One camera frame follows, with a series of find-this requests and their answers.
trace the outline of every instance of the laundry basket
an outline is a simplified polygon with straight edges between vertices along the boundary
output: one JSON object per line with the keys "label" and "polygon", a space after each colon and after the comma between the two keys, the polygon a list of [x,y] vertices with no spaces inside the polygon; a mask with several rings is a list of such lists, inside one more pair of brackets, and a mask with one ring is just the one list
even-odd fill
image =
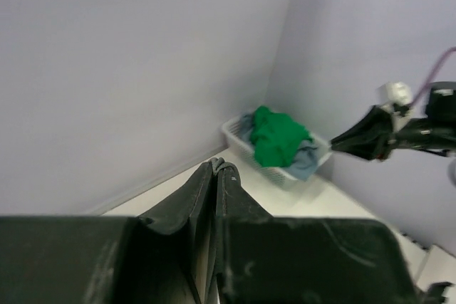
{"label": "laundry basket", "polygon": [[[282,189],[288,189],[295,185],[297,182],[303,182],[296,177],[291,176],[288,172],[280,167],[261,167],[254,158],[254,149],[251,145],[241,140],[239,137],[239,130],[241,116],[234,117],[222,126],[222,132],[227,137],[228,146],[234,153],[239,155],[243,160],[249,163],[255,170],[260,171],[266,178],[271,180]],[[318,157],[318,166],[320,167],[331,156],[331,149],[329,143],[311,132],[313,142],[318,147],[316,154]]]}

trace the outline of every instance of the black plastic part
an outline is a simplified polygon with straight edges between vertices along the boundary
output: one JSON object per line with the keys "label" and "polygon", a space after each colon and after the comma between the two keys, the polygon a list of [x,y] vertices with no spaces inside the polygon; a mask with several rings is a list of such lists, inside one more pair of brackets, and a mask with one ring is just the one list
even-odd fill
{"label": "black plastic part", "polygon": [[456,82],[430,84],[425,114],[432,121],[456,124]]}
{"label": "black plastic part", "polygon": [[365,160],[382,159],[392,132],[389,113],[373,106],[360,122],[331,140],[331,149]]}
{"label": "black plastic part", "polygon": [[227,303],[418,303],[385,225],[359,219],[227,219]]}
{"label": "black plastic part", "polygon": [[2,304],[193,303],[176,241],[136,218],[4,217],[0,236]]}
{"label": "black plastic part", "polygon": [[445,281],[442,283],[433,283],[426,292],[420,291],[420,304],[443,304],[447,298],[443,295],[445,290],[453,284]]}
{"label": "black plastic part", "polygon": [[0,303],[409,303],[398,243],[366,220],[275,219],[203,163],[139,218],[0,218]]}
{"label": "black plastic part", "polygon": [[456,150],[456,125],[427,118],[410,120],[394,137],[396,149]]}
{"label": "black plastic part", "polygon": [[407,112],[410,110],[409,105],[399,105],[397,103],[393,103],[393,109],[394,112],[399,113],[401,117],[405,117],[407,115]]}

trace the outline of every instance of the gray cloth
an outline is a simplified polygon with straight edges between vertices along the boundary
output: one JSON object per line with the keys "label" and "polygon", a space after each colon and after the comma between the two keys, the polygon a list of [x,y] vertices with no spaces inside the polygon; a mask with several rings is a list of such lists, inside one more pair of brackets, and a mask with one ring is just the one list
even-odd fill
{"label": "gray cloth", "polygon": [[[255,148],[250,142],[250,135],[253,130],[253,115],[246,114],[239,121],[239,137],[244,142]],[[316,156],[317,146],[310,140],[303,140],[299,145],[296,155],[293,158],[293,163],[289,167],[282,169],[288,172],[291,176],[306,181],[318,169],[318,157]]]}
{"label": "gray cloth", "polygon": [[217,176],[219,171],[222,171],[223,169],[225,169],[227,167],[231,167],[235,173],[235,177],[232,180],[238,181],[239,183],[241,183],[241,177],[239,176],[239,171],[238,171],[236,165],[234,165],[233,163],[225,162],[225,159],[215,158],[215,157],[211,158],[209,163],[211,163],[211,165],[212,165],[212,173],[214,176]]}

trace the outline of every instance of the baseboard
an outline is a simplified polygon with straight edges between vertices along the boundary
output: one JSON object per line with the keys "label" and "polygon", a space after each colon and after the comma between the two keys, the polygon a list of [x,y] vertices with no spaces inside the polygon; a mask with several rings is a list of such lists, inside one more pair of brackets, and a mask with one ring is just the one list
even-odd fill
{"label": "baseboard", "polygon": [[201,154],[193,159],[191,159],[188,162],[185,162],[169,172],[166,172],[164,174],[161,174],[158,177],[154,177],[154,179],[151,179],[149,182],[146,184],[136,187],[134,189],[131,189],[130,191],[127,191],[125,193],[122,193],[118,195],[116,198],[107,201],[106,203],[103,203],[99,206],[95,206],[87,211],[84,211],[81,213],[82,215],[101,215],[104,214],[107,211],[110,211],[111,209],[120,206],[121,204],[125,203],[126,201],[130,201],[132,198],[141,195],[142,193],[146,192],[147,190],[152,189],[153,187],[156,187],[157,185],[167,181],[170,178],[173,178],[177,174],[180,174],[181,172],[184,172],[185,170],[189,169],[190,167],[195,166],[196,164],[199,164],[206,159],[212,157],[213,155],[225,150],[227,147],[225,145],[219,146],[213,150],[210,150],[208,152],[205,152],[204,154]]}

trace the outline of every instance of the white table surface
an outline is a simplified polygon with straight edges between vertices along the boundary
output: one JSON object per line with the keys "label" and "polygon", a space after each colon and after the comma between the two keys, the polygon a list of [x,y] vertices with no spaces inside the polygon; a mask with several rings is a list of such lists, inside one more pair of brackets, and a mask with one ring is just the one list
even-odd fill
{"label": "white table surface", "polygon": [[[241,175],[241,183],[245,191],[274,216],[351,217],[378,219],[384,222],[334,184],[319,176],[314,175],[307,182],[299,182],[294,188],[283,190],[264,178],[262,174],[254,171],[230,150],[222,151],[214,157],[223,157],[227,162],[234,163]],[[198,166],[195,165],[130,201],[107,211],[105,215],[137,216],[142,214],[180,188]],[[400,235],[392,226],[388,226],[399,241],[411,276],[416,279],[426,252]]]}

